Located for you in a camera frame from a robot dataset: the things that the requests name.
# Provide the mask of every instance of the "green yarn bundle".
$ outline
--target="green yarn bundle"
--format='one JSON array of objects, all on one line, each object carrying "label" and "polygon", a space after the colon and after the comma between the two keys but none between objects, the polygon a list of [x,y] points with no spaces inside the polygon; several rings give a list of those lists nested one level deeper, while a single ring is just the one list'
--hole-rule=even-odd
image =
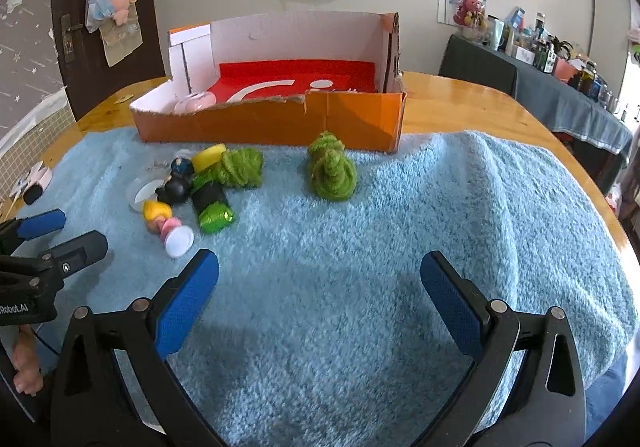
[{"label": "green yarn bundle", "polygon": [[309,174],[314,192],[331,202],[351,198],[358,181],[353,162],[344,154],[344,144],[333,133],[324,131],[306,153],[311,159]]},{"label": "green yarn bundle", "polygon": [[226,151],[222,159],[193,178],[193,191],[214,181],[225,187],[254,189],[262,185],[262,153],[257,149]]}]

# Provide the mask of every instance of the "light blue towel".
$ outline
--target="light blue towel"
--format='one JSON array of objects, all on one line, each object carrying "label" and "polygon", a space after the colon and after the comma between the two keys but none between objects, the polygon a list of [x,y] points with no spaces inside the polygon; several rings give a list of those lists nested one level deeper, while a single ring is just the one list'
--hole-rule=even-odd
[{"label": "light blue towel", "polygon": [[[142,144],[132,128],[89,134],[22,211],[59,207],[68,222],[21,255],[92,229],[110,244],[100,265],[66,281],[47,336],[62,340],[79,305],[107,312],[152,296],[188,262],[169,260],[124,198],[180,147]],[[263,187],[228,191],[237,223],[198,234],[193,252],[218,255],[220,281],[170,360],[232,445],[409,445],[469,364],[420,283],[431,250],[488,299],[524,312],[564,308],[586,385],[638,325],[604,222],[546,150],[477,132],[404,137],[396,155],[351,153],[359,183],[340,204],[309,192],[305,149],[263,151]],[[196,229],[191,204],[176,214]],[[506,384],[485,423],[505,397]]]}]

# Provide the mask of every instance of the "orange cardboard box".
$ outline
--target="orange cardboard box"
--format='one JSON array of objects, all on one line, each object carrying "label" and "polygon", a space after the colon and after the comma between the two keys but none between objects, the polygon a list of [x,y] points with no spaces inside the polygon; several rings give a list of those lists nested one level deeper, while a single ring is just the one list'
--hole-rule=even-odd
[{"label": "orange cardboard box", "polygon": [[[306,146],[329,130],[348,148],[394,152],[406,96],[398,69],[398,29],[398,14],[393,13],[295,11],[173,30],[172,79],[130,104],[140,138]],[[296,66],[315,70],[325,61],[334,70],[347,71],[329,75],[333,81],[311,80],[308,74],[285,76]],[[285,70],[277,80],[271,77],[274,67]],[[361,84],[348,76],[352,68],[370,70],[366,93],[359,92],[361,88],[331,87],[334,81]],[[266,80],[248,77],[248,87],[221,98],[225,81],[243,80],[226,75],[229,70],[237,75],[238,69],[252,69],[253,75]],[[177,101],[207,90],[218,92],[217,104],[189,114],[173,113]]]}]

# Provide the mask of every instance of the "gray tablecloth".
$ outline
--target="gray tablecloth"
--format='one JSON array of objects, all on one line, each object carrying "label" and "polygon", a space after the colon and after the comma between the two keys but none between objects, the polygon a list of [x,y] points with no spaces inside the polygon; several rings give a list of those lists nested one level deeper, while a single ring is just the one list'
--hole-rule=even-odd
[{"label": "gray tablecloth", "polygon": [[555,77],[452,35],[440,76],[482,84],[512,96],[552,132],[564,132],[615,155],[594,178],[603,192],[627,166],[633,134],[610,112]]}]

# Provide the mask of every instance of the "metal screw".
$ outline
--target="metal screw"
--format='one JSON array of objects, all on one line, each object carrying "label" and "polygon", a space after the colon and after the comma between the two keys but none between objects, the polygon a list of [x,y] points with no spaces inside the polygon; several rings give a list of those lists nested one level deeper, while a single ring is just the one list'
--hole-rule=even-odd
[{"label": "metal screw", "polygon": [[141,297],[140,299],[136,299],[133,301],[131,307],[133,308],[134,312],[143,312],[147,308],[149,308],[149,299],[144,299],[143,297]]},{"label": "metal screw", "polygon": [[500,299],[494,299],[491,301],[491,309],[496,313],[505,313],[507,311],[507,303]]},{"label": "metal screw", "polygon": [[554,306],[553,308],[551,308],[551,315],[561,321],[562,319],[564,319],[564,310],[562,308],[558,308],[558,306]]},{"label": "metal screw", "polygon": [[76,308],[76,311],[74,311],[74,317],[76,319],[84,319],[88,314],[89,308],[86,306],[80,306],[79,308]]}]

